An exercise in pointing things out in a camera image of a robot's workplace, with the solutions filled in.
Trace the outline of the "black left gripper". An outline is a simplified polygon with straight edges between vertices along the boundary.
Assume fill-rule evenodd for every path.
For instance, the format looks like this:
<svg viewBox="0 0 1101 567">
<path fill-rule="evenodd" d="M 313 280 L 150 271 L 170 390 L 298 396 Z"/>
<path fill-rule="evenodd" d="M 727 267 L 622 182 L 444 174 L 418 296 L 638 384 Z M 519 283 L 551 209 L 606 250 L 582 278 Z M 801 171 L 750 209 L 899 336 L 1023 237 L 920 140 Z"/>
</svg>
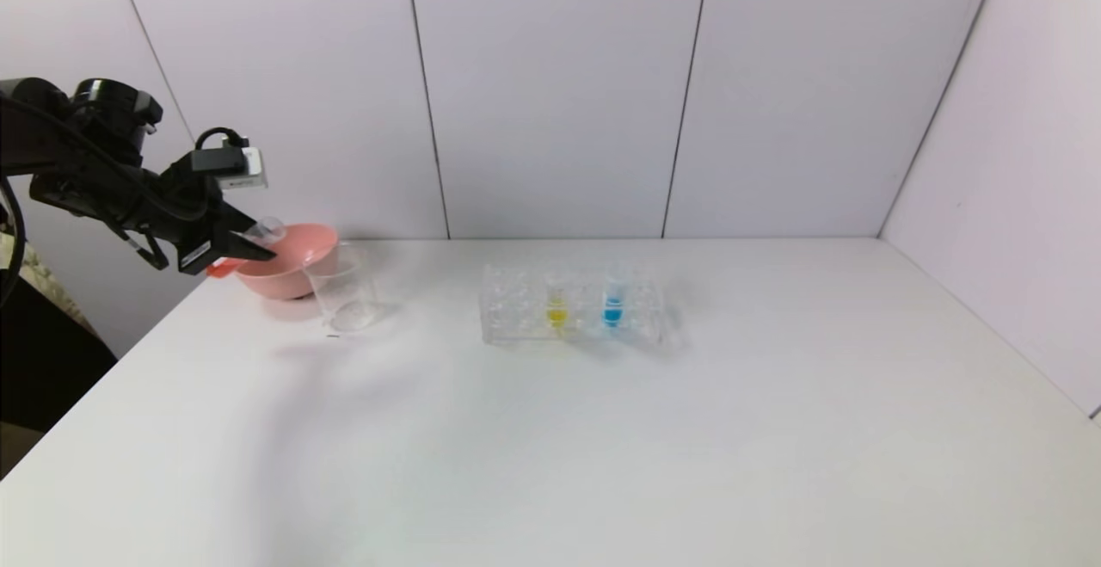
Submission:
<svg viewBox="0 0 1101 567">
<path fill-rule="evenodd" d="M 145 260 L 157 270 L 168 268 L 163 241 L 176 250 L 178 272 L 197 275 L 218 257 L 247 262 L 268 262 L 276 235 L 248 232 L 258 219 L 225 201 L 224 189 L 212 176 L 168 170 L 152 179 L 152 199 L 144 199 L 141 235 L 148 241 Z"/>
</svg>

